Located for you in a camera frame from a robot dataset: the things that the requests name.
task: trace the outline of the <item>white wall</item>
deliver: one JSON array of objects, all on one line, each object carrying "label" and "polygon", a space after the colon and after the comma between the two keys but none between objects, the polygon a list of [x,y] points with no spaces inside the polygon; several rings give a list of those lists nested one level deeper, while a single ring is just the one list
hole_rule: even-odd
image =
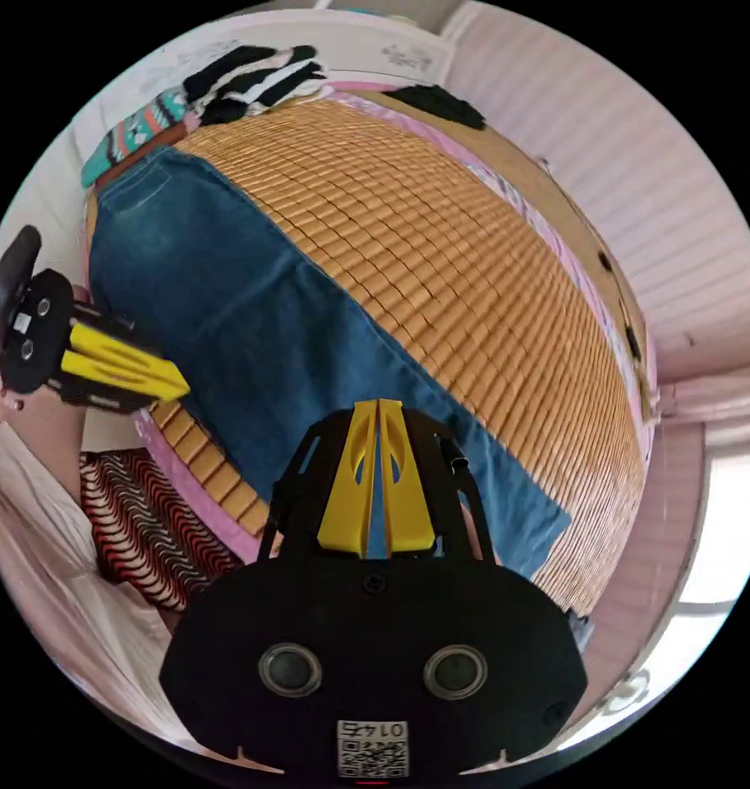
[{"label": "white wall", "polygon": [[447,35],[458,50],[446,86],[550,161],[633,286],[660,379],[749,363],[750,232],[670,113],[604,58],[524,16],[469,2]]},{"label": "white wall", "polygon": [[635,524],[591,619],[588,690],[570,724],[619,681],[648,643],[690,557],[704,484],[703,425],[659,425]]}]

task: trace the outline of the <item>screw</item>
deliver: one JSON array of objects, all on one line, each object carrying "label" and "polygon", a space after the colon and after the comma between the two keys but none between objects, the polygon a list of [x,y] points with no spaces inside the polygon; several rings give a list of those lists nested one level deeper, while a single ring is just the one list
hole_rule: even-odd
[{"label": "screw", "polygon": [[385,578],[382,575],[367,575],[364,578],[364,591],[369,594],[380,594],[385,590]]}]

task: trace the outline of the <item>black and white striped cloth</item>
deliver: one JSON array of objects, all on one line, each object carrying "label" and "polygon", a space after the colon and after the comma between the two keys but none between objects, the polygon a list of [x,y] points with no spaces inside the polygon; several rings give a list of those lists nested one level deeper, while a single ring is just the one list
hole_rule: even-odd
[{"label": "black and white striped cloth", "polygon": [[317,50],[241,46],[183,83],[188,107],[203,126],[259,115],[298,96],[321,98],[328,73]]}]

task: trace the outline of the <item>fingernail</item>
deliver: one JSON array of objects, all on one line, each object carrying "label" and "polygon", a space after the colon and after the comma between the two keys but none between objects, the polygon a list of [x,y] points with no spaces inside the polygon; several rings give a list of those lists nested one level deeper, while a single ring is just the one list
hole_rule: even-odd
[{"label": "fingernail", "polygon": [[2,398],[3,403],[9,408],[11,411],[23,411],[24,410],[24,400],[19,400],[17,397],[13,397],[10,392],[4,387],[0,389],[0,397]]}]

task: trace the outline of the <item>camera lens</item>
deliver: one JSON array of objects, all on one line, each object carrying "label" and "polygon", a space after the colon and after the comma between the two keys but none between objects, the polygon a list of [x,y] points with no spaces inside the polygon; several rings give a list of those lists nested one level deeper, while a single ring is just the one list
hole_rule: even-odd
[{"label": "camera lens", "polygon": [[424,666],[424,684],[446,701],[473,696],[487,678],[487,661],[477,649],[463,644],[439,649]]},{"label": "camera lens", "polygon": [[280,696],[295,699],[320,687],[322,668],[316,655],[300,644],[275,644],[260,658],[260,679]]}]

